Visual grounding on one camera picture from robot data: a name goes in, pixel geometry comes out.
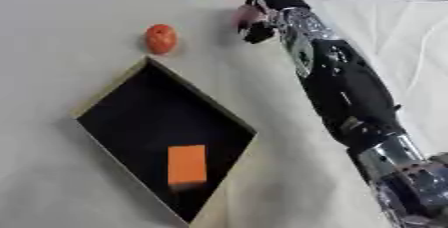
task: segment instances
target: orange sponge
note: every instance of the orange sponge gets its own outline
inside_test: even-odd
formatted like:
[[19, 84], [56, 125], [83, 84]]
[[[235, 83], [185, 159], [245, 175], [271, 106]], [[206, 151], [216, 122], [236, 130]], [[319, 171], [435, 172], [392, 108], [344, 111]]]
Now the orange sponge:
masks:
[[168, 184], [175, 189], [189, 188], [207, 181], [205, 146], [168, 148]]

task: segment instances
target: cardboard box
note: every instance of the cardboard box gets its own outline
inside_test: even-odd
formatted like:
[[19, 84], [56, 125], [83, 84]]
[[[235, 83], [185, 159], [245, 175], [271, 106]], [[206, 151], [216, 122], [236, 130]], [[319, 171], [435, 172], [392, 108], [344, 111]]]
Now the cardboard box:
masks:
[[[151, 58], [130, 68], [73, 112], [120, 166], [192, 223], [255, 136], [255, 130]], [[168, 183], [168, 149], [203, 145], [206, 180]]]

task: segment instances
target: white table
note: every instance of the white table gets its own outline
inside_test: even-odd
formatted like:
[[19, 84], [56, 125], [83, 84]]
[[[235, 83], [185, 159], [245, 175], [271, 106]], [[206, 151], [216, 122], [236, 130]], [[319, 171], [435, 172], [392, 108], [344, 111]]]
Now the white table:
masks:
[[[307, 1], [366, 54], [422, 149], [448, 150], [448, 3]], [[195, 227], [389, 227], [277, 39], [250, 45], [233, 32], [242, 0], [0, 3], [0, 227], [183, 227], [69, 117], [142, 58], [138, 38], [154, 23], [182, 36], [162, 62], [260, 132], [218, 191], [221, 207]]]

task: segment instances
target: orange ball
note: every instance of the orange ball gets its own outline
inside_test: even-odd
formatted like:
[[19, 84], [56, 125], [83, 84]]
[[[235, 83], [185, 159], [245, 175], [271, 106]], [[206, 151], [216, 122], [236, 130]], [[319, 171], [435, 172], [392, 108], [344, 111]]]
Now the orange ball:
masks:
[[149, 51], [157, 55], [170, 52], [177, 44], [177, 35], [173, 27], [166, 24], [151, 26], [145, 35]]

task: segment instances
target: robotic arm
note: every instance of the robotic arm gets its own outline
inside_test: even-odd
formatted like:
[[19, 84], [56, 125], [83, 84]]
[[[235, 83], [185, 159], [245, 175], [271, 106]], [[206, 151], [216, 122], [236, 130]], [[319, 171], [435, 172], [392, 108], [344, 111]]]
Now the robotic arm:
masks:
[[280, 34], [315, 111], [393, 227], [448, 227], [448, 154], [426, 159], [397, 120], [400, 108], [369, 64], [303, 0], [246, 0], [238, 31]]

